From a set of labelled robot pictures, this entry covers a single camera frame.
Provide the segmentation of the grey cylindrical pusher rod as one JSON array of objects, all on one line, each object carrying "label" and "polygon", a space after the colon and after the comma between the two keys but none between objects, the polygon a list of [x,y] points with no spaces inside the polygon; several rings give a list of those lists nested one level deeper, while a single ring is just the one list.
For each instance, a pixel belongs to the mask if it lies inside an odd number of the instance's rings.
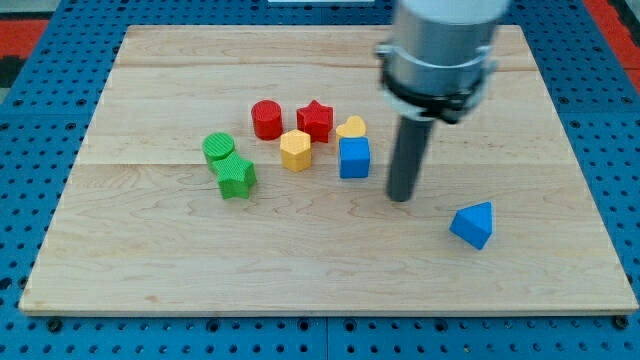
[{"label": "grey cylindrical pusher rod", "polygon": [[392,201],[411,199],[432,128],[431,118],[425,121],[400,118],[386,184],[387,196]]}]

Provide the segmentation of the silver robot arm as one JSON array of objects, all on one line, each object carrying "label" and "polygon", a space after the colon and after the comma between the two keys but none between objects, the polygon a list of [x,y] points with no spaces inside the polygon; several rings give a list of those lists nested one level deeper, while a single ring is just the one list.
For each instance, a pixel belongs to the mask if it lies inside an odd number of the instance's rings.
[{"label": "silver robot arm", "polygon": [[456,124],[479,105],[497,63],[494,33],[509,0],[399,0],[390,38],[376,46],[381,89],[399,115],[386,193],[414,192],[433,124]]}]

